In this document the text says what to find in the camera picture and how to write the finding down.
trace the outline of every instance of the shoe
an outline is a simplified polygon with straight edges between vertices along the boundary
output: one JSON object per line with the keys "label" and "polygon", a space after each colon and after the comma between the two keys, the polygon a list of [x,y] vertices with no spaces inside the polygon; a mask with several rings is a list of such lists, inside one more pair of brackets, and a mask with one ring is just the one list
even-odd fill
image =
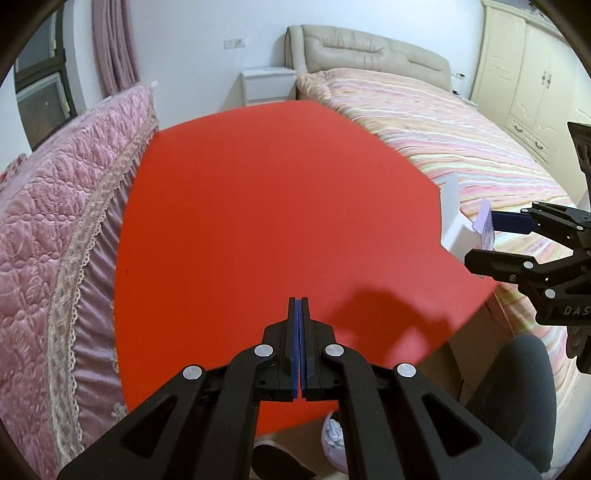
{"label": "shoe", "polygon": [[320,433],[320,443],[324,456],[330,464],[338,471],[348,474],[345,440],[338,410],[326,416]]}
{"label": "shoe", "polygon": [[312,480],[316,477],[279,443],[269,439],[255,441],[251,468],[261,480]]}

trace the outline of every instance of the cream wardrobe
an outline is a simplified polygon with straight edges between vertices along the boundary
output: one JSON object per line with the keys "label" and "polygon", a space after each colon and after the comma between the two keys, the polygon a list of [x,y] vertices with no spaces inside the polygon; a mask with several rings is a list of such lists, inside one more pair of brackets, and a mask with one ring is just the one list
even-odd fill
{"label": "cream wardrobe", "polygon": [[556,27],[491,0],[471,100],[579,203],[586,181],[567,122],[591,124],[591,79]]}

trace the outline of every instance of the black shoe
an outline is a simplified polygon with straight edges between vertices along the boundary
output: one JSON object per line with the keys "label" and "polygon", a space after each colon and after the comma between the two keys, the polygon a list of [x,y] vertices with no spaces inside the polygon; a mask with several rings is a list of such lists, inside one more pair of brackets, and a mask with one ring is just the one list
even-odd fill
{"label": "black shoe", "polygon": [[261,480],[312,480],[316,474],[273,440],[257,440],[252,449],[252,470]]}

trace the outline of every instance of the gray pants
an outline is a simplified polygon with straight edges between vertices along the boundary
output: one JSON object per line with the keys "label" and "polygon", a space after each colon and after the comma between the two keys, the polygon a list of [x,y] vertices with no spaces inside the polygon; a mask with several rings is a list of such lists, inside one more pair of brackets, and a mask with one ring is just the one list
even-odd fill
{"label": "gray pants", "polygon": [[523,333],[499,352],[466,408],[542,472],[550,469],[556,392],[548,353]]}

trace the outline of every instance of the red tabletop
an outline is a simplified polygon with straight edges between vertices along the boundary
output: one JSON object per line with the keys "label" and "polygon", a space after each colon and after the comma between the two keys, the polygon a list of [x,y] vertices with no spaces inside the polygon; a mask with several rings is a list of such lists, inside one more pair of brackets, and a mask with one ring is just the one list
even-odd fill
{"label": "red tabletop", "polygon": [[[440,246],[437,186],[353,122],[313,102],[200,118],[155,135],[125,212],[125,399],[135,408],[186,365],[229,363],[290,296],[391,367],[438,348],[493,288]],[[331,408],[264,403],[258,432]]]}

